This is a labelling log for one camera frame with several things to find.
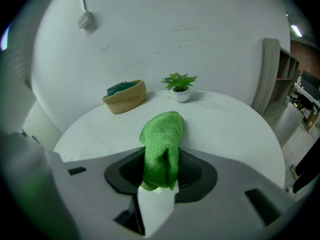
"person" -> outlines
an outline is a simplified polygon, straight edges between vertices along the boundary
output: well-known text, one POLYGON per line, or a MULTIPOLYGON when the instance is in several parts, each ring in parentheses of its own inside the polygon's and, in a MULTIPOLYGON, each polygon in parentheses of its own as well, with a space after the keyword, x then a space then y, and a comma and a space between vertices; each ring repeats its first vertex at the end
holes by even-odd
POLYGON ((291 196, 295 196, 296 193, 309 184, 320 173, 320 138, 317 139, 312 148, 306 153, 304 158, 299 162, 297 166, 291 165, 291 172, 296 181, 293 186, 287 188, 287 192, 291 196))

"cardboard box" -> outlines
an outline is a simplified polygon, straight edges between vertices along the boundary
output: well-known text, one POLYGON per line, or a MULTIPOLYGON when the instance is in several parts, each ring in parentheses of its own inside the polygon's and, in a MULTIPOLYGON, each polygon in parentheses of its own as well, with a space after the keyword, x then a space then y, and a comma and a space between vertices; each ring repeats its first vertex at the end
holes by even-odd
POLYGON ((308 116, 305 124, 305 129, 309 132, 318 119, 318 111, 315 107, 312 108, 310 115, 308 116))

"white electrical box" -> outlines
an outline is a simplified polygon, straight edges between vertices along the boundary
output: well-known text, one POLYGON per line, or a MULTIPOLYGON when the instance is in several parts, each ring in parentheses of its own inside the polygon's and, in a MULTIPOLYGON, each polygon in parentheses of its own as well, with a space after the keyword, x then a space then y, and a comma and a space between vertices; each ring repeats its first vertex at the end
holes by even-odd
POLYGON ((92 22, 92 13, 85 10, 78 18, 79 29, 85 29, 92 22))

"microfiber cloth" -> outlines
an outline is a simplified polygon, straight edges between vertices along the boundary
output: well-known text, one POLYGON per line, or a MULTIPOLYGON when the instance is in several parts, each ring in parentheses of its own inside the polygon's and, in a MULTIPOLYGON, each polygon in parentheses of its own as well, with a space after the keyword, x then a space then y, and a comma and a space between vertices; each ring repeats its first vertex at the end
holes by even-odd
POLYGON ((141 187, 174 189, 179 171, 178 144, 183 133, 183 117, 176 111, 158 114, 145 124, 140 142, 145 145, 141 187))

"green succulent plant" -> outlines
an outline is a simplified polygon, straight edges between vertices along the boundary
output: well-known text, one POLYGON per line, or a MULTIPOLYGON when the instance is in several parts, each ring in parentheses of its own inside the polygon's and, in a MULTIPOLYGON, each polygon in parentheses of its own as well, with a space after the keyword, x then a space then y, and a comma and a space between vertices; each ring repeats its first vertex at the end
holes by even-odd
POLYGON ((183 92, 189 88, 189 86, 193 86, 191 83, 196 81, 196 78, 198 76, 194 77, 188 77, 188 74, 180 75, 178 73, 170 74, 170 77, 166 77, 162 79, 161 83, 168 84, 167 89, 173 90, 175 92, 183 92))

